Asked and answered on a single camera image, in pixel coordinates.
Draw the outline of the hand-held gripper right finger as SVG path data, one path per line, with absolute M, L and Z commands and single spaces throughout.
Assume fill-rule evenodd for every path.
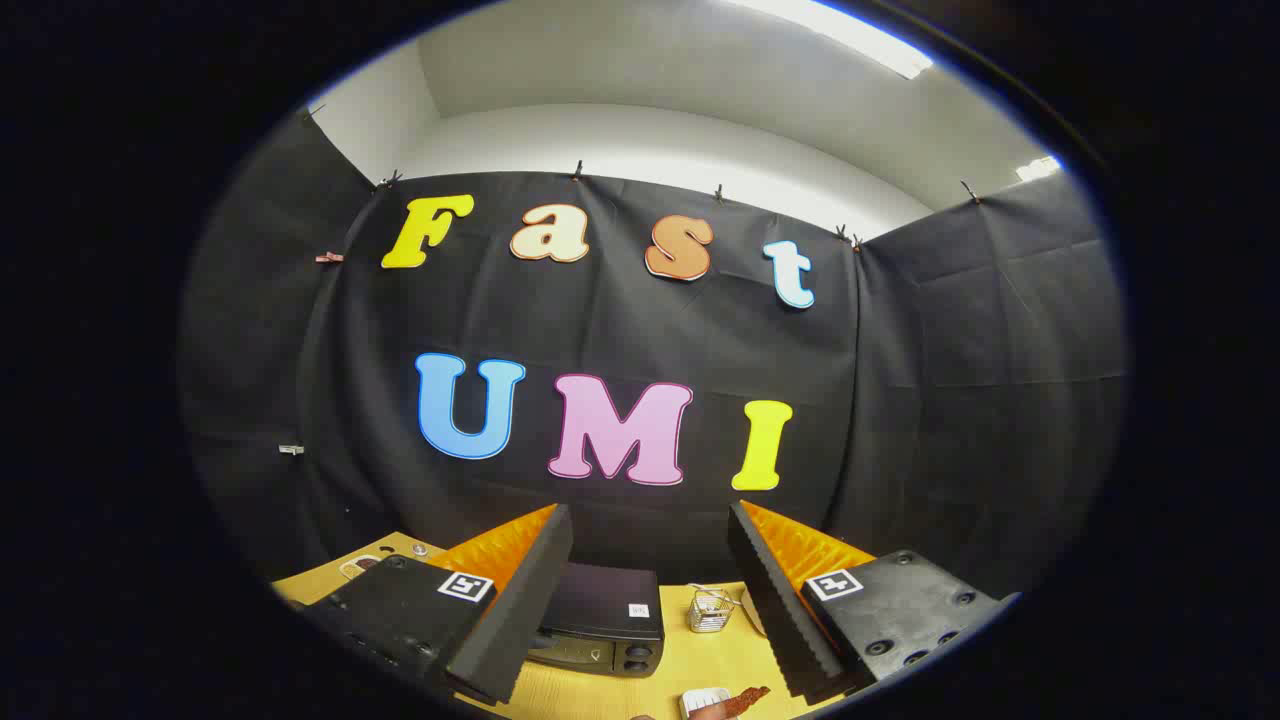
M 873 556 L 746 501 L 730 506 L 727 542 L 788 693 L 809 705 L 895 683 L 1015 601 L 914 550 Z

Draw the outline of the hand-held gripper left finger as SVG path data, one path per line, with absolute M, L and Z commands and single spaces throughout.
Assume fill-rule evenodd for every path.
M 435 697 L 509 701 L 573 543 L 552 503 L 430 559 L 388 553 L 301 614 Z

